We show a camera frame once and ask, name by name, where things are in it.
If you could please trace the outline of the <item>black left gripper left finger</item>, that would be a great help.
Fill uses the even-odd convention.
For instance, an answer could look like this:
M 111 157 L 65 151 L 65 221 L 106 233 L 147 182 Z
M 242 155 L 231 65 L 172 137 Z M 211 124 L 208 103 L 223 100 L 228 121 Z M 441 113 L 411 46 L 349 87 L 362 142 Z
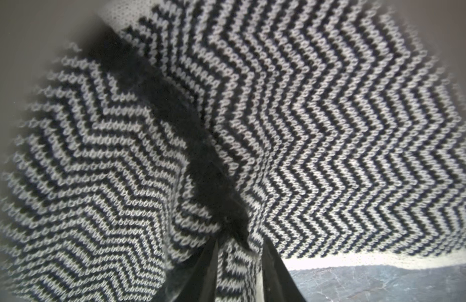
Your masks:
M 166 273 L 154 301 L 215 301 L 219 245 L 208 242 L 186 262 Z

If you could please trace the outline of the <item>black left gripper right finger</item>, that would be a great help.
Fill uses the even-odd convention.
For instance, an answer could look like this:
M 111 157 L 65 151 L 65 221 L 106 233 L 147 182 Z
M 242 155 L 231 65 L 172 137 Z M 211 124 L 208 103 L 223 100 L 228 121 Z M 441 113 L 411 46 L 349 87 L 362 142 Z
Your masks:
M 263 295 L 266 302 L 306 302 L 272 241 L 263 242 L 261 256 Z

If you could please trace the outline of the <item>black white knitted scarf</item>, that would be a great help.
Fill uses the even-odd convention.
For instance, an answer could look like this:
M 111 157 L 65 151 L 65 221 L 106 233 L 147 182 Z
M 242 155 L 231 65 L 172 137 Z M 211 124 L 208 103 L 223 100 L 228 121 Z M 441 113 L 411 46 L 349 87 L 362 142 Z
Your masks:
M 466 98 L 383 1 L 112 1 L 39 70 L 0 163 L 0 289 L 217 301 L 291 268 L 466 264 Z

